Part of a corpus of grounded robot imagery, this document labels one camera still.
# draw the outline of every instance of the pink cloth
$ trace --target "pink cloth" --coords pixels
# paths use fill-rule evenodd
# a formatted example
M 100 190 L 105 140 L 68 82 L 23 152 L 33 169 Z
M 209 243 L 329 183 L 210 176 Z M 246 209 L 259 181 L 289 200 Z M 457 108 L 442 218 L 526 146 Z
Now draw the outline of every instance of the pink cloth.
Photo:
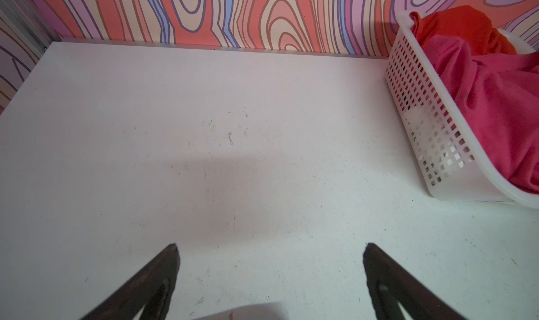
M 495 168 L 539 193 L 539 52 L 472 56 L 464 40 L 440 35 L 424 52 Z

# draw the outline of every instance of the white surface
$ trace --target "white surface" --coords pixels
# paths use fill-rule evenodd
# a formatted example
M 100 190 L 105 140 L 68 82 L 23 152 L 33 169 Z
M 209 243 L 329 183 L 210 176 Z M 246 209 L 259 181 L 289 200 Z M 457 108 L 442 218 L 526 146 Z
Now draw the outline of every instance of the white surface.
M 54 43 L 0 116 L 2 317 L 77 319 L 177 243 L 167 318 L 374 319 L 368 242 L 537 317 L 539 211 L 430 197 L 386 64 Z
M 409 11 L 397 16 L 386 73 L 429 192 L 442 200 L 518 202 L 539 209 L 539 195 L 502 177 L 464 119 L 410 28 Z M 509 36 L 519 53 L 532 49 Z

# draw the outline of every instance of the folded clothing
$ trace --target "folded clothing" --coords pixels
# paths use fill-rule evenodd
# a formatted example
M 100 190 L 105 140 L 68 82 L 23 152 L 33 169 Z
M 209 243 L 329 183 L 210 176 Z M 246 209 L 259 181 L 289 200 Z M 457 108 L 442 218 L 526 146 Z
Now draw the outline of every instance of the folded clothing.
M 495 168 L 539 193 L 539 52 L 474 56 L 463 39 L 441 35 L 423 51 Z
M 488 53 L 516 54 L 515 47 L 497 29 L 484 13 L 471 6 L 459 6 L 438 11 L 421 19 L 410 13 L 414 20 L 412 33 L 421 47 L 435 35 L 459 37 L 468 42 L 472 55 Z

